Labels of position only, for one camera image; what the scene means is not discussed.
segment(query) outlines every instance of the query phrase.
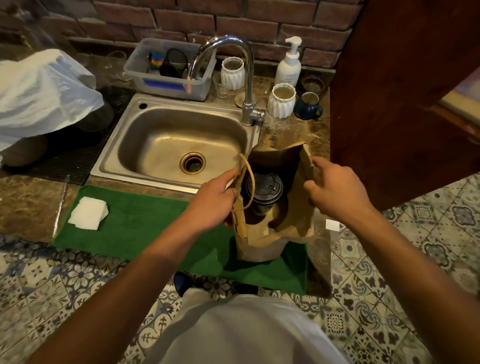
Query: hand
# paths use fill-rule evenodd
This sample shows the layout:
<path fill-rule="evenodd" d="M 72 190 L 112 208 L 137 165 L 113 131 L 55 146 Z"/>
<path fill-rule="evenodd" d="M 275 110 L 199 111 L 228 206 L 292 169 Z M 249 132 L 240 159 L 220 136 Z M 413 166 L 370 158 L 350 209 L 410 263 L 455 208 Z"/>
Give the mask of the hand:
<path fill-rule="evenodd" d="M 203 233 L 213 229 L 229 215 L 238 192 L 233 187 L 227 190 L 225 187 L 237 173 L 238 168 L 233 168 L 202 184 L 182 214 L 196 231 Z"/>
<path fill-rule="evenodd" d="M 342 167 L 322 157 L 311 157 L 324 176 L 324 186 L 306 181 L 303 188 L 322 213 L 349 226 L 366 211 L 375 210 L 365 186 L 350 167 Z"/>

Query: drain strainer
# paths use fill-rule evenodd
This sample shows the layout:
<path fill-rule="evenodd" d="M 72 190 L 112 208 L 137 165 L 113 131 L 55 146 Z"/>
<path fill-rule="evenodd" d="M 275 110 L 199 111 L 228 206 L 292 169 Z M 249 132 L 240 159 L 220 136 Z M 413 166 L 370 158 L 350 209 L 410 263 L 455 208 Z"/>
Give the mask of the drain strainer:
<path fill-rule="evenodd" d="M 180 169 L 183 173 L 197 174 L 205 168 L 205 157 L 198 152 L 185 154 L 180 160 Z"/>

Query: green cloth mat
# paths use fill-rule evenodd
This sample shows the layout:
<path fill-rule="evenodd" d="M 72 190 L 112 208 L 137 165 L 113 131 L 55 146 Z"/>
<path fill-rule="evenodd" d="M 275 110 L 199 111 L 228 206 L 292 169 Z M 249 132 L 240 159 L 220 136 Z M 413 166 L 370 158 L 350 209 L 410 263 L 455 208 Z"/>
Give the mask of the green cloth mat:
<path fill-rule="evenodd" d="M 66 222 L 53 244 L 59 248 L 129 260 L 134 259 L 188 205 L 182 200 L 87 185 L 80 189 L 72 208 L 84 196 L 105 201 L 108 216 L 97 231 L 79 229 Z M 195 242 L 180 270 L 305 294 L 307 251 L 304 244 L 288 243 L 279 259 L 245 262 L 237 259 L 233 229 L 221 225 Z"/>

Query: black drying mat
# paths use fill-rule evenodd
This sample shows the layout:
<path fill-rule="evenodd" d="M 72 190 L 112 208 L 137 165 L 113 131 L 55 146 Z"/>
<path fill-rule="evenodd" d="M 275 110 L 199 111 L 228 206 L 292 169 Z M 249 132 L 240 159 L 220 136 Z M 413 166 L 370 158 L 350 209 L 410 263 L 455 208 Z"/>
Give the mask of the black drying mat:
<path fill-rule="evenodd" d="M 45 134 L 48 149 L 41 159 L 28 166 L 4 166 L 3 169 L 13 174 L 60 182 L 65 181 L 69 174 L 69 183 L 84 185 L 113 128 L 135 94 L 135 90 L 115 86 L 99 91 L 115 111 L 113 122 L 107 128 L 99 132 L 84 132 L 70 125 Z"/>

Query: person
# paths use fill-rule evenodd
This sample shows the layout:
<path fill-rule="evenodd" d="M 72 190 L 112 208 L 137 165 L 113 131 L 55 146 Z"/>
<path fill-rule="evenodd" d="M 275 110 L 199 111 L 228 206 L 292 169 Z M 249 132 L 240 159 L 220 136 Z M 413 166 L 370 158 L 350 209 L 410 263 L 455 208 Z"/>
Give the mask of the person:
<path fill-rule="evenodd" d="M 480 305 L 422 254 L 370 203 L 349 167 L 312 157 L 323 187 L 304 188 L 323 213 L 350 228 L 388 282 L 427 348 L 440 363 L 480 363 Z M 229 215 L 237 197 L 229 170 L 203 184 L 186 210 L 105 284 L 31 356 L 29 364 L 116 363 L 205 231 Z M 237 295 L 214 301 L 190 288 L 182 308 L 152 347 L 157 363 L 349 363 L 294 304 Z"/>

